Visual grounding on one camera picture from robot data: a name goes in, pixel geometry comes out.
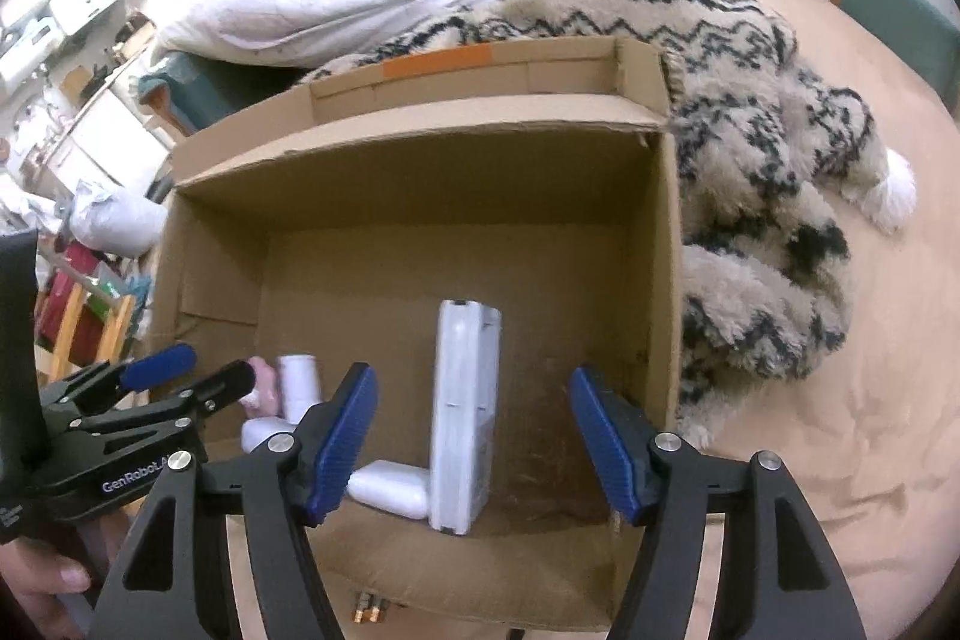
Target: cardboard box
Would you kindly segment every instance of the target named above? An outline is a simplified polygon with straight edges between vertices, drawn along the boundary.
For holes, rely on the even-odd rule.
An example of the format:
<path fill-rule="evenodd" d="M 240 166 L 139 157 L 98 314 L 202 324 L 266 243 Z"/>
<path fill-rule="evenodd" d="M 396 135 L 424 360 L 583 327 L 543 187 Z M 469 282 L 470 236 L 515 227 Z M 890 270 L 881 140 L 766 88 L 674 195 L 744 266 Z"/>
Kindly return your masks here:
<path fill-rule="evenodd" d="M 507 42 L 294 88 L 176 150 L 152 346 L 190 342 L 200 372 L 313 353 L 327 396 L 366 360 L 381 401 L 362 464 L 428 466 L 440 301 L 502 313 L 493 491 L 469 535 L 344 500 L 310 533 L 320 571 L 462 618 L 608 627 L 637 535 L 611 533 L 566 383 L 592 362 L 672 422 L 666 111 L 645 44 Z M 236 450 L 241 416 L 211 419 L 211 451 Z"/>

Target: finger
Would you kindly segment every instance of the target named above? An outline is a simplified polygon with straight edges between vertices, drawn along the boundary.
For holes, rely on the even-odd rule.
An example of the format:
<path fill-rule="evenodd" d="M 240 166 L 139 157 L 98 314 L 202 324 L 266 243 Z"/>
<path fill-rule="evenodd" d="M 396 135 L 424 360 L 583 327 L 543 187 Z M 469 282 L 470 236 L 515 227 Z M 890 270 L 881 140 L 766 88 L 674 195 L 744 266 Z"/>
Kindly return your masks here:
<path fill-rule="evenodd" d="M 83 632 L 77 629 L 66 608 L 56 597 L 48 594 L 18 594 L 13 597 L 20 603 L 44 640 L 83 640 Z"/>
<path fill-rule="evenodd" d="M 61 557 L 50 546 L 19 539 L 10 544 L 4 579 L 22 594 L 78 594 L 90 588 L 90 575 L 79 562 Z"/>

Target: pink object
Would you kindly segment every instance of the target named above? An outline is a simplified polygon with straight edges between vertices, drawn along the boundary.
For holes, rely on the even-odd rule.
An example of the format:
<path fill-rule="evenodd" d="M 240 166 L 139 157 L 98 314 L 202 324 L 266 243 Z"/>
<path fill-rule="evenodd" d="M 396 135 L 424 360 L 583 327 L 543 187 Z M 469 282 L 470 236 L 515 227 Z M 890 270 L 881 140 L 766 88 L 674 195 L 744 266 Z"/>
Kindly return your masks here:
<path fill-rule="evenodd" d="M 280 386 L 277 370 L 259 356 L 248 359 L 253 367 L 256 384 L 253 390 L 240 400 L 247 411 L 247 418 L 274 418 L 280 415 Z"/>

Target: white plastic bag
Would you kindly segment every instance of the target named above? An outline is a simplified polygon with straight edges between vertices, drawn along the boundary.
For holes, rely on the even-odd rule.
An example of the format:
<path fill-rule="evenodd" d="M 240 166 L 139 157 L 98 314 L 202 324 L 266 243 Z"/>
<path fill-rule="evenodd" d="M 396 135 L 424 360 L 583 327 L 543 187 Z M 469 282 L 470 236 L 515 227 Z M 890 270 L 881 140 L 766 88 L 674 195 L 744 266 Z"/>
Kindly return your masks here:
<path fill-rule="evenodd" d="M 88 183 L 77 184 L 70 231 L 93 250 L 124 258 L 139 258 L 163 233 L 167 210 L 117 186 L 113 190 Z"/>
<path fill-rule="evenodd" d="M 28 194 L 10 175 L 0 175 L 0 210 L 16 215 L 28 227 L 56 234 L 61 229 L 61 220 L 55 215 L 55 207 L 50 199 Z"/>

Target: metal screw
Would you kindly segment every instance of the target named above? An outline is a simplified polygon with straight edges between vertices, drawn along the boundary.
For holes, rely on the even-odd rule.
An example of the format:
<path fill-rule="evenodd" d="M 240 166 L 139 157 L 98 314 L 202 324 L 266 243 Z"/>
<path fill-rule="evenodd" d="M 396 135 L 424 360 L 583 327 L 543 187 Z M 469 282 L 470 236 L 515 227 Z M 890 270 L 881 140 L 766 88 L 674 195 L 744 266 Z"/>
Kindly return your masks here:
<path fill-rule="evenodd" d="M 674 451 L 680 450 L 680 445 L 683 444 L 683 440 L 673 434 L 673 432 L 660 432 L 654 437 L 654 444 L 660 448 L 661 451 L 673 453 Z"/>
<path fill-rule="evenodd" d="M 293 434 L 274 434 L 267 447 L 274 453 L 286 453 L 294 446 L 295 441 Z"/>
<path fill-rule="evenodd" d="M 757 462 L 760 463 L 761 467 L 769 469 L 771 472 L 776 472 L 781 466 L 784 466 L 784 460 L 773 451 L 760 451 L 757 454 Z"/>
<path fill-rule="evenodd" d="M 190 456 L 190 453 L 186 451 L 176 451 L 173 456 L 167 459 L 167 466 L 174 470 L 174 472 L 181 472 L 181 470 L 190 466 L 192 458 L 193 456 Z"/>

